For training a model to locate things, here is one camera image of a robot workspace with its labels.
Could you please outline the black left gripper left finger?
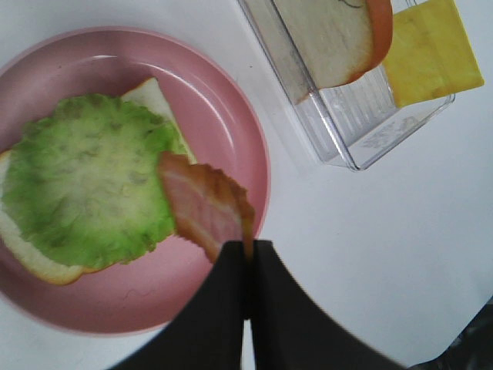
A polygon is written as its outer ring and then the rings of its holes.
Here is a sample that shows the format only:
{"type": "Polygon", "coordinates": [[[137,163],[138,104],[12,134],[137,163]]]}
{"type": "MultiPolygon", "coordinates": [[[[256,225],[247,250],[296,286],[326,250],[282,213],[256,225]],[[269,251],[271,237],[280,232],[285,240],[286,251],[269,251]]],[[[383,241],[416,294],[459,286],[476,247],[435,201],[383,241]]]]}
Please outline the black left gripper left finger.
{"type": "Polygon", "coordinates": [[[239,369],[243,344],[244,252],[224,244],[206,280],[154,339],[114,369],[239,369]]]}

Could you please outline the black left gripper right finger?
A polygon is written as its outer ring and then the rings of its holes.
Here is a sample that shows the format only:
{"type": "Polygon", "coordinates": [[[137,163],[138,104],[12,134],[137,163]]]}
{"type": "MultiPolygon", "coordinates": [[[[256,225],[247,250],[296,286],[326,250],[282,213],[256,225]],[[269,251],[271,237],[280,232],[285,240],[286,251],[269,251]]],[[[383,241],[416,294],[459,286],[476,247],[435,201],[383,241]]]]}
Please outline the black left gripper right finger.
{"type": "Polygon", "coordinates": [[[273,243],[253,247],[250,323],[257,369],[402,369],[325,314],[273,243]]]}

